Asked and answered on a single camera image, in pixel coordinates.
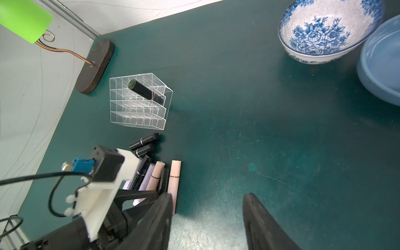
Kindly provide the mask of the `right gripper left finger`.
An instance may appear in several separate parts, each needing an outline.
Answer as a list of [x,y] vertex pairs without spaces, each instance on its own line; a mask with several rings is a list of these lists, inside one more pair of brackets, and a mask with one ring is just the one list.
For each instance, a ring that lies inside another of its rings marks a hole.
[[172,195],[163,193],[118,250],[168,249],[172,221]]

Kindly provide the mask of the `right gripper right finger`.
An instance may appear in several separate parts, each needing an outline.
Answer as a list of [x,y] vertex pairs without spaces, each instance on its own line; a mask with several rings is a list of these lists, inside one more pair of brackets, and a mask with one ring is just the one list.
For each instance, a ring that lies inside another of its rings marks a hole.
[[250,250],[298,250],[299,246],[284,232],[253,193],[243,198],[243,220]]

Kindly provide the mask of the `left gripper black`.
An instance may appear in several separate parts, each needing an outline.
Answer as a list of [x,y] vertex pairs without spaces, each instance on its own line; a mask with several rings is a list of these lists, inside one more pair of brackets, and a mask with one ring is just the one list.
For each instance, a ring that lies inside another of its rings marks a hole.
[[157,199],[156,191],[118,190],[114,200],[82,211],[71,223],[20,247],[21,250],[114,250]]

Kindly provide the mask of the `black gold-band lipstick short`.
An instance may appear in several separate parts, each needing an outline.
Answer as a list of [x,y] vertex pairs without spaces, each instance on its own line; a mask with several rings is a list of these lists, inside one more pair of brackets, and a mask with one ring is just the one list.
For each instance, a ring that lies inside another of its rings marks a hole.
[[157,191],[158,196],[161,196],[163,193],[167,193],[168,185],[169,185],[169,177],[170,177],[170,169],[164,168],[161,171],[161,176],[160,176],[160,181],[159,181],[159,186],[158,186],[158,191]]

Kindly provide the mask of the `pink ombre lip gloss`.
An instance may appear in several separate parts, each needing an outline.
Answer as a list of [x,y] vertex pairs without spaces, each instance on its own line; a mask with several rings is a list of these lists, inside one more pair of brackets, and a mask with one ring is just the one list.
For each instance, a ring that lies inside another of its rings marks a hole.
[[179,188],[179,181],[180,181],[180,174],[181,174],[181,161],[173,160],[171,162],[171,169],[169,175],[169,182],[168,182],[168,193],[172,196],[173,201],[173,215],[176,211],[176,202],[177,202],[177,195],[178,195],[178,188]]

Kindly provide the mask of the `clear acrylic lipstick organizer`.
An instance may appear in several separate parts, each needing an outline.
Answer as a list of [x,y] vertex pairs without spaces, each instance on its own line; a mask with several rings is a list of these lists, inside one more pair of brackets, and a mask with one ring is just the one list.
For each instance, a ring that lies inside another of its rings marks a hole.
[[[157,90],[165,99],[163,106],[143,98],[129,98],[128,83],[138,80],[146,87]],[[164,130],[173,90],[153,73],[109,79],[110,121],[125,127]]]

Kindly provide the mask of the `lilac lip gloss right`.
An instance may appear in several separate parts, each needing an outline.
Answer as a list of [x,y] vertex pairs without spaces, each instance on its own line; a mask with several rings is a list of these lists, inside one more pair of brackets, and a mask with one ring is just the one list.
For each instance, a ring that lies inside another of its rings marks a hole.
[[[139,191],[145,191],[147,189],[147,186],[148,186],[148,183],[149,183],[149,180],[151,178],[151,175],[152,175],[152,172],[153,172],[154,168],[155,168],[155,164],[154,163],[150,163],[150,165],[148,167],[148,170],[147,170],[147,172],[146,172],[146,174],[145,174],[145,176],[143,178],[143,181],[142,181],[142,183],[141,183],[141,185],[139,187]],[[142,202],[142,199],[136,199],[136,200],[133,201],[133,206],[136,206],[141,202]]]

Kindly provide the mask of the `lilac lip gloss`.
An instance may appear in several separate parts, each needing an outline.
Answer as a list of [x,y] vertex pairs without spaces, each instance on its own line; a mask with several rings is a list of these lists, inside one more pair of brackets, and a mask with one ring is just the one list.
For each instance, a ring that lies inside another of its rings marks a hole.
[[126,181],[124,186],[123,186],[123,190],[130,190],[131,187],[132,187],[132,180]]
[[[151,178],[151,175],[152,175],[152,172],[153,172],[154,168],[155,168],[155,164],[154,163],[150,163],[150,165],[148,167],[148,170],[147,170],[147,172],[146,172],[146,174],[145,174],[145,176],[143,178],[143,181],[142,181],[142,183],[141,183],[141,185],[139,187],[139,191],[145,191],[147,189],[147,186],[148,186],[148,183],[149,183],[149,180]],[[133,201],[133,206],[136,206],[141,202],[142,202],[142,199],[136,199],[136,200]]]

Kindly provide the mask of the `lilac lip gloss left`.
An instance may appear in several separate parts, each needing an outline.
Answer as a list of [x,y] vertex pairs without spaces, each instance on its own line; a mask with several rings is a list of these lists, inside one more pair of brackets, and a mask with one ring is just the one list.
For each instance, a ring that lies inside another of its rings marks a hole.
[[124,186],[123,186],[123,190],[130,190],[131,187],[132,187],[132,180],[126,181]]

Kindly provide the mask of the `black slim lipstick tube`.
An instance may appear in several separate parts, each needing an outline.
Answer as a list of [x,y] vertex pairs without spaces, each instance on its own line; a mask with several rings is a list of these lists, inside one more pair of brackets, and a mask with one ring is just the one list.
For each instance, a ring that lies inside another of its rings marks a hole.
[[151,158],[149,156],[145,155],[136,170],[136,175],[135,175],[134,179],[132,180],[132,186],[131,186],[130,190],[133,190],[133,191],[139,190],[139,188],[143,182],[143,179],[148,171],[150,163],[151,163]]

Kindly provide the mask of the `black lipstick lower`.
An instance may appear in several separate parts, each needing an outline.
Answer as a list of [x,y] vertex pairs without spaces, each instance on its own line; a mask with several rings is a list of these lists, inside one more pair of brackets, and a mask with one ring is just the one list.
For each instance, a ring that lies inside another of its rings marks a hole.
[[154,144],[148,144],[143,147],[140,147],[133,151],[134,155],[138,158],[144,157],[145,155],[152,155],[155,152],[156,146]]

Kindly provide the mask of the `black lipstick upper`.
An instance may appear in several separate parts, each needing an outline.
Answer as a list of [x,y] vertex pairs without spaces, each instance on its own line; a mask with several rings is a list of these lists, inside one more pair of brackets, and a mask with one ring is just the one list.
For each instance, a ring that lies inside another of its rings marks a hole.
[[135,151],[143,146],[149,145],[151,143],[155,143],[160,139],[159,133],[154,132],[150,135],[144,136],[137,141],[130,143],[129,148],[132,151]]

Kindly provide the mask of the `light blue bowl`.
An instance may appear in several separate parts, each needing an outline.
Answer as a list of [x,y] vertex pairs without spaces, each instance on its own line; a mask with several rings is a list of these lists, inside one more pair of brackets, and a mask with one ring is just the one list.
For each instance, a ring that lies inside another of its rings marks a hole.
[[400,17],[383,23],[364,43],[357,62],[362,85],[375,97],[400,105]]

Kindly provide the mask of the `blue floral bowl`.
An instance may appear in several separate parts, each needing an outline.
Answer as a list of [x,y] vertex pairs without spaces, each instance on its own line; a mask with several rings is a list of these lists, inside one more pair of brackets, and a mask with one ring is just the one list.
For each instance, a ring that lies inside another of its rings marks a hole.
[[362,44],[383,18],[383,1],[297,0],[282,14],[278,37],[294,60],[325,64]]

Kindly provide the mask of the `green plastic goblet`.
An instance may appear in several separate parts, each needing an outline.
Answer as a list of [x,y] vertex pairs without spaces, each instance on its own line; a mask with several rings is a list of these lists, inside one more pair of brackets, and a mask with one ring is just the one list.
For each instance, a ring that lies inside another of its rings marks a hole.
[[54,16],[31,0],[1,0],[1,25],[27,42],[35,43]]

